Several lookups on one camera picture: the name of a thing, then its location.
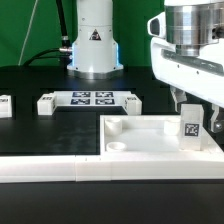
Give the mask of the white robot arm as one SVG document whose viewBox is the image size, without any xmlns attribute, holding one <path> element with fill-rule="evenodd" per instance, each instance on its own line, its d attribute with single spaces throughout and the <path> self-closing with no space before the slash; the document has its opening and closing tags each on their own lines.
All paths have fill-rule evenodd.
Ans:
<svg viewBox="0 0 224 224">
<path fill-rule="evenodd" d="M 119 70 L 112 0 L 77 0 L 78 37 L 67 66 L 86 79 Z M 165 0 L 147 22 L 152 70 L 176 102 L 190 93 L 212 104 L 210 130 L 224 130 L 224 0 Z"/>
</svg>

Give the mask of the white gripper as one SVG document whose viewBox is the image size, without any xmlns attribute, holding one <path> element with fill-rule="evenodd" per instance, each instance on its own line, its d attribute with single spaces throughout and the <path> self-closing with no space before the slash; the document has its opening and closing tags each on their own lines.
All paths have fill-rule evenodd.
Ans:
<svg viewBox="0 0 224 224">
<path fill-rule="evenodd" d="M 210 130 L 224 131 L 223 16 L 213 12 L 162 12 L 148 21 L 147 29 L 152 36 L 153 73 L 171 85 L 175 111 L 187 101 L 185 92 L 190 93 L 213 103 Z"/>
</svg>

